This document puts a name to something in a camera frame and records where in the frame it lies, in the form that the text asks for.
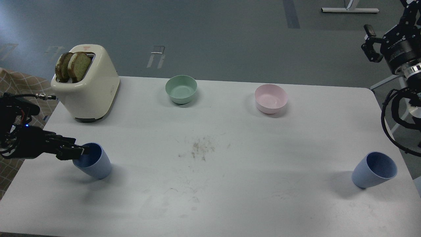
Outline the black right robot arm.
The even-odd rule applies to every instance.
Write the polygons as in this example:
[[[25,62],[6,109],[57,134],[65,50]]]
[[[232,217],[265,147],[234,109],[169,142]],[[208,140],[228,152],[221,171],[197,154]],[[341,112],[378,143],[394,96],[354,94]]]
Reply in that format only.
[[[399,144],[391,136],[385,124],[385,111],[400,126],[420,131],[420,1],[402,0],[403,15],[397,25],[381,38],[371,25],[364,25],[366,32],[361,48],[370,62],[385,60],[395,76],[405,78],[406,85],[400,90],[391,90],[381,109],[381,124],[385,135],[400,150],[420,157],[420,153]]]

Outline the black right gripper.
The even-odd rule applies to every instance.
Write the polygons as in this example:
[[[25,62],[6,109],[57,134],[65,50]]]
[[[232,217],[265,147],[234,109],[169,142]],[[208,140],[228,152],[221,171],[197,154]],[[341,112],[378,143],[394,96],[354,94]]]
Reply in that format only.
[[[404,7],[400,23],[378,38],[373,27],[363,26],[366,36],[361,48],[372,63],[385,59],[393,75],[415,75],[420,73],[420,25],[421,1],[400,0]],[[380,52],[374,44],[381,44]]]

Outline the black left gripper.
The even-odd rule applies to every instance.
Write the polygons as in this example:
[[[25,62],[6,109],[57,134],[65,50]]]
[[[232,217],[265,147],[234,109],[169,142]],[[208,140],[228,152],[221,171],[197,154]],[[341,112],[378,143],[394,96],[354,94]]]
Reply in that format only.
[[[88,146],[78,146],[75,138],[64,137],[39,127],[21,128],[16,135],[13,158],[34,159],[42,153],[55,154],[61,161],[79,159],[90,153]]]

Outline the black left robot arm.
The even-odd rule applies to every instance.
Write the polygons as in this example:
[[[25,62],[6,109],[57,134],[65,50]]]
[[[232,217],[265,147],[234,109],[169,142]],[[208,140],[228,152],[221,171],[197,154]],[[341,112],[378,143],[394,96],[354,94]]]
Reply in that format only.
[[[88,155],[90,148],[75,144],[75,138],[64,137],[30,125],[40,107],[26,97],[56,100],[45,93],[12,94],[5,92],[0,99],[1,156],[5,159],[34,159],[43,153],[56,155],[58,160],[75,160]]]

